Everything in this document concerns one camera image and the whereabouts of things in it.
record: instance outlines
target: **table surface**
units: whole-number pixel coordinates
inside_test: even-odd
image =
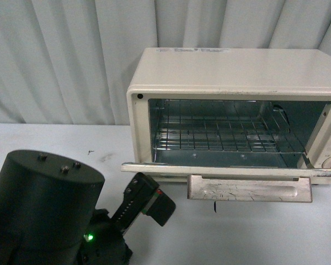
[[[80,160],[106,181],[97,208],[110,215],[133,173],[129,126],[0,124],[0,170],[16,149]],[[164,227],[140,215],[125,235],[130,264],[331,264],[331,185],[313,186],[313,203],[188,200],[186,184],[161,183],[177,209]]]

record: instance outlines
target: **curtain fold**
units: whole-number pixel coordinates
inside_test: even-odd
[[[0,1],[0,122],[128,124],[146,47],[317,49],[331,0]]]

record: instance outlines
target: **led indicator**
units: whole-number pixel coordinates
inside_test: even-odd
[[[94,236],[91,235],[91,234],[89,234],[89,235],[84,235],[83,237],[86,240],[86,242],[89,242],[89,241],[91,241],[93,239]]]

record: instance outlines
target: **wire rack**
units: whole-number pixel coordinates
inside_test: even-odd
[[[155,150],[304,153],[285,111],[270,102],[164,100]]]

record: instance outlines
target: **white toaster oven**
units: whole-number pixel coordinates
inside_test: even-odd
[[[127,90],[135,162],[188,198],[311,202],[331,184],[331,57],[147,48]]]

